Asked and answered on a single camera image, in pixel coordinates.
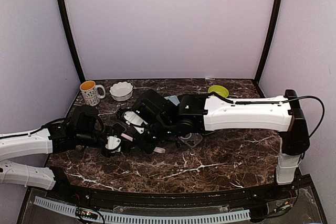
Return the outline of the pink phone case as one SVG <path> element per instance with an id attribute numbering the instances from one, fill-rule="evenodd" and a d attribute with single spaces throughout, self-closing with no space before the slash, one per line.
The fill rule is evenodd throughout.
<path id="1" fill-rule="evenodd" d="M 141 142 L 140 140 L 136 140 L 135 138 L 125 134 L 125 133 L 122 133 L 121 136 L 128 140 L 128 141 L 131 141 L 135 146 L 137 146 L 140 150 L 146 152 L 147 154 L 151 154 L 153 152 L 156 152 L 156 153 L 165 153 L 165 149 L 164 148 L 161 148 L 161 147 L 157 147 L 155 146 L 154 144 L 152 143 L 148 143 L 148 142 Z"/>

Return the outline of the clear magsafe phone case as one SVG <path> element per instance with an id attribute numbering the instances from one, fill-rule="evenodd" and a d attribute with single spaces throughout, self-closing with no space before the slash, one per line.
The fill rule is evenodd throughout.
<path id="1" fill-rule="evenodd" d="M 203 140 L 203 137 L 198 133 L 189 133 L 186 136 L 179 136 L 178 139 L 185 145 L 194 148 Z"/>

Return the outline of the light blue phone case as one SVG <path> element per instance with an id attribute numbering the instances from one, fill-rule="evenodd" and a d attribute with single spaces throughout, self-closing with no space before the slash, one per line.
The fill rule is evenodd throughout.
<path id="1" fill-rule="evenodd" d="M 175 96 L 175 95 L 166 96 L 165 99 L 171 101 L 176 106 L 178 106 L 180 104 L 180 101 L 179 101 L 178 97 Z"/>

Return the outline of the phone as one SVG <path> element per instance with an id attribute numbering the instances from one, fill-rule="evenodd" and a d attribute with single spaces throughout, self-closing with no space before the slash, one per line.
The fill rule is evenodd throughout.
<path id="1" fill-rule="evenodd" d="M 115 123 L 113 125 L 113 127 L 114 127 L 114 130 L 118 131 L 118 132 L 125 132 L 126 131 L 126 128 L 120 123 Z"/>

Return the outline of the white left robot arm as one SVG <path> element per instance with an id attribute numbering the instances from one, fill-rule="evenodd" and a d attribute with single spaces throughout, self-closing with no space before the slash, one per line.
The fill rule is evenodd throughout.
<path id="1" fill-rule="evenodd" d="M 63 201 L 74 197 L 60 168 L 33 167 L 12 158 L 35 154 L 63 153 L 77 146 L 95 147 L 105 157 L 126 150 L 133 138 L 116 123 L 105 126 L 95 107 L 78 106 L 72 116 L 56 119 L 32 131 L 1 135 L 1 183 L 52 190 Z"/>

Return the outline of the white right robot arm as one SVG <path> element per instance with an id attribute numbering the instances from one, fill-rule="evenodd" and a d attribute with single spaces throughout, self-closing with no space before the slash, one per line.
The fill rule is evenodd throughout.
<path id="1" fill-rule="evenodd" d="M 287 193 L 299 159 L 310 146 L 306 119 L 293 90 L 286 90 L 283 96 L 259 99 L 228 99 L 215 92 L 183 94 L 178 104 L 148 90 L 124 118 L 138 129 L 134 140 L 147 153 L 153 152 L 160 140 L 172 135 L 186 137 L 224 129 L 279 132 L 276 182 L 268 187 L 268 195 L 273 200 Z"/>

